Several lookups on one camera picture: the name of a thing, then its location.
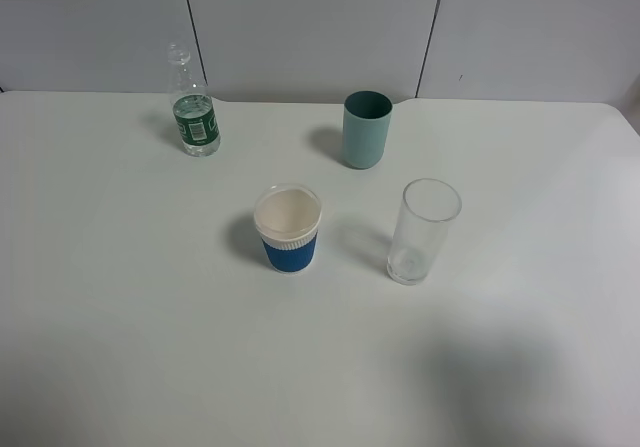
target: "plastic cup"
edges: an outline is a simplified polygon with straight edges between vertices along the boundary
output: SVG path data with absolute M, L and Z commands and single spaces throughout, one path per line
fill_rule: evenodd
M 267 257 L 279 272 L 300 272 L 313 259 L 322 205 L 299 184 L 278 184 L 256 202 L 253 220 Z

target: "bottle label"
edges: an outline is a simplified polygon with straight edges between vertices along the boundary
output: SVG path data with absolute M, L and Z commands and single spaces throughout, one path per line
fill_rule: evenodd
M 207 145 L 218 138 L 218 122 L 213 108 L 200 117 L 185 119 L 175 115 L 182 140 L 189 145 Z

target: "table surface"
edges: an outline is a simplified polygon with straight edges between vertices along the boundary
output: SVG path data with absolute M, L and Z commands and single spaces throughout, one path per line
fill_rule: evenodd
M 340 161 L 339 105 L 215 109 L 221 148 L 197 159 L 163 95 L 0 95 L 7 435 L 637 445 L 640 138 L 615 109 L 410 100 L 367 171 Z M 463 208 L 406 287 L 386 253 L 419 177 Z M 251 222 L 279 182 L 323 202 L 300 275 L 268 267 Z

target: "glass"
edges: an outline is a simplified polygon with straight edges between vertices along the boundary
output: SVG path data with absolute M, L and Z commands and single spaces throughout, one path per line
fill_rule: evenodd
M 461 209 L 458 193 L 440 180 L 418 179 L 405 187 L 387 260 L 393 280 L 415 285 L 427 277 Z

